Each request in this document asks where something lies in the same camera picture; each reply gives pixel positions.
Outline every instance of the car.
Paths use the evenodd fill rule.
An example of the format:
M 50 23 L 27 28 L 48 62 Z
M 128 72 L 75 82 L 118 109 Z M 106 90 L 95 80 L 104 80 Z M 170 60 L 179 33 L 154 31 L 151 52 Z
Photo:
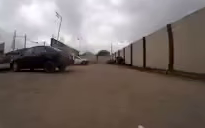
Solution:
M 74 59 L 74 64 L 76 65 L 87 65 L 89 63 L 89 61 L 87 59 L 83 59 L 79 56 L 73 56 Z
M 64 71 L 73 60 L 68 52 L 50 46 L 27 48 L 11 58 L 10 67 L 14 72 L 22 69 L 44 69 L 46 72 Z

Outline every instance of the white car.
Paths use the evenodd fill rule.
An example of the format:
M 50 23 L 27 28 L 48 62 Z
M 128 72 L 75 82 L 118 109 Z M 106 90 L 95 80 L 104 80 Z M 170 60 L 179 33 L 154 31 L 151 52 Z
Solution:
M 89 61 L 87 59 L 80 58 L 79 56 L 74 56 L 74 64 L 87 65 Z

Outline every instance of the car door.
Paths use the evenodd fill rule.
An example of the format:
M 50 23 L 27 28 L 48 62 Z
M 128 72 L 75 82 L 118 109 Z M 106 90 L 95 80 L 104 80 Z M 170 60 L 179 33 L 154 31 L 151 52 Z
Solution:
M 46 49 L 44 46 L 34 48 L 34 68 L 43 68 L 46 60 Z
M 17 59 L 17 62 L 22 68 L 32 68 L 33 67 L 33 48 L 29 48 L 24 53 L 22 53 Z
M 81 64 L 81 58 L 74 56 L 74 64 Z

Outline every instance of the cloud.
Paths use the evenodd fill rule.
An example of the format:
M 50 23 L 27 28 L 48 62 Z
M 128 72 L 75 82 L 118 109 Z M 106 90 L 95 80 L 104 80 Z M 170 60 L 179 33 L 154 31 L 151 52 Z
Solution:
M 57 11 L 66 44 L 97 52 L 113 42 L 117 50 L 204 6 L 205 0 L 0 0 L 0 30 L 49 44 L 57 36 Z

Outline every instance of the road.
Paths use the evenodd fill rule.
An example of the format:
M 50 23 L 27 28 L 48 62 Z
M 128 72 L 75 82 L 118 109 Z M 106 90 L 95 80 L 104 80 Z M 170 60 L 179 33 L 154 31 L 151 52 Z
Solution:
M 0 72 L 0 128 L 205 128 L 205 83 L 115 65 Z

